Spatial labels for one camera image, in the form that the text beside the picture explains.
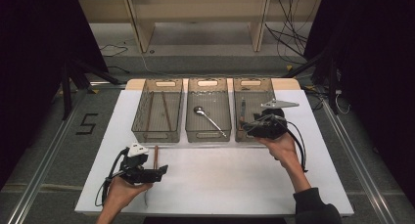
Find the brown rod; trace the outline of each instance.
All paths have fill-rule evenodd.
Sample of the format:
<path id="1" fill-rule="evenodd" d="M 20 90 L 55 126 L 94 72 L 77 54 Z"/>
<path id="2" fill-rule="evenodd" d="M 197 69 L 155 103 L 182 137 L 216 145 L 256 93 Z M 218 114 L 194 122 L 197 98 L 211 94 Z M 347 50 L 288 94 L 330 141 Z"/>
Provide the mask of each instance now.
<path id="1" fill-rule="evenodd" d="M 154 169 L 158 168 L 158 159 L 159 159 L 159 146 L 155 146 L 155 160 L 153 164 Z"/>
<path id="2" fill-rule="evenodd" d="M 144 136 L 144 142 L 147 142 L 147 134 L 149 132 L 149 128 L 150 128 L 150 119 L 151 119 L 151 115 L 152 115 L 152 107 L 153 107 L 153 98 L 155 97 L 155 92 L 151 92 L 150 93 L 150 104 L 149 104 L 149 114 L 147 115 L 147 125 L 146 125 L 146 134 Z"/>
<path id="3" fill-rule="evenodd" d="M 168 116 L 167 102 L 165 101 L 165 95 L 163 91 L 161 91 L 161 95 L 162 95 L 162 103 L 164 104 L 165 117 L 167 117 L 168 131 L 171 131 L 170 116 Z"/>

